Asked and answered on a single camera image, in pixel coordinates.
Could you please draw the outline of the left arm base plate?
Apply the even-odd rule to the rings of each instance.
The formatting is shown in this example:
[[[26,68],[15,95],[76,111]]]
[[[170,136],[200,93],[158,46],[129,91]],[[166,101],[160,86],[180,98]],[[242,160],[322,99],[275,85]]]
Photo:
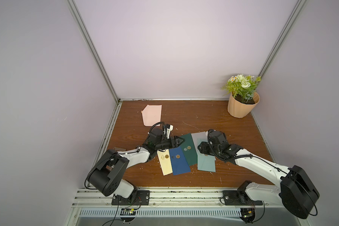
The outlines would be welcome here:
[[[149,205],[150,191],[149,190],[134,190],[128,197],[113,195],[111,204],[113,206],[131,206],[131,205]]]

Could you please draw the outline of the navy blue envelope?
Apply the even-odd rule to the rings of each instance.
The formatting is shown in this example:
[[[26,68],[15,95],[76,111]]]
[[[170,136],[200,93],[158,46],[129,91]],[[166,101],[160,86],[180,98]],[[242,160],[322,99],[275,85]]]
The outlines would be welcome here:
[[[190,167],[180,147],[170,149],[169,156],[173,175],[190,172]]]

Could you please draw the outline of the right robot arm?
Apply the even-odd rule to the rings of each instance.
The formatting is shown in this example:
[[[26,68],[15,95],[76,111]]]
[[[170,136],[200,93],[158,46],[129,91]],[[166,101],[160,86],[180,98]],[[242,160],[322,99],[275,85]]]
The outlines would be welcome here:
[[[198,145],[200,153],[212,155],[223,162],[247,168],[272,185],[246,181],[237,190],[250,201],[263,201],[286,208],[294,216],[306,219],[316,210],[320,197],[308,174],[301,167],[278,165],[259,157],[237,144],[230,144],[225,133],[208,130],[206,141]]]

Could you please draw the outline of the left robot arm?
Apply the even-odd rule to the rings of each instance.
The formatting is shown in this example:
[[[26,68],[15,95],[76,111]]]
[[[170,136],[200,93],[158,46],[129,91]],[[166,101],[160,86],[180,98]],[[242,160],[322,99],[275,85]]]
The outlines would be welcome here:
[[[173,125],[164,122],[155,123],[149,130],[144,143],[130,151],[108,149],[94,164],[84,181],[86,189],[93,185],[104,196],[120,196],[126,202],[134,204],[137,198],[137,187],[123,176],[127,168],[152,160],[158,151],[177,148],[185,142],[184,138],[171,136]]]

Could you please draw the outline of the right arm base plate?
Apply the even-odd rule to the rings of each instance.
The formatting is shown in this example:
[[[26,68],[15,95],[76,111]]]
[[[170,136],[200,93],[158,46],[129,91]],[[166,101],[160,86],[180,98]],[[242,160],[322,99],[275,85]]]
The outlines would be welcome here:
[[[237,190],[224,190],[222,192],[222,198],[225,205],[237,205],[237,206],[262,206],[262,201],[252,200],[245,192],[238,192]]]

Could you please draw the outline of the pink envelope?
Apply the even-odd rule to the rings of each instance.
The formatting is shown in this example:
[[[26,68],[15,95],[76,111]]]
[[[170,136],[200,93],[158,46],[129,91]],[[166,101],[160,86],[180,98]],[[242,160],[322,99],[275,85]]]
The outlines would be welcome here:
[[[147,105],[141,114],[144,126],[151,127],[161,121],[162,105]]]

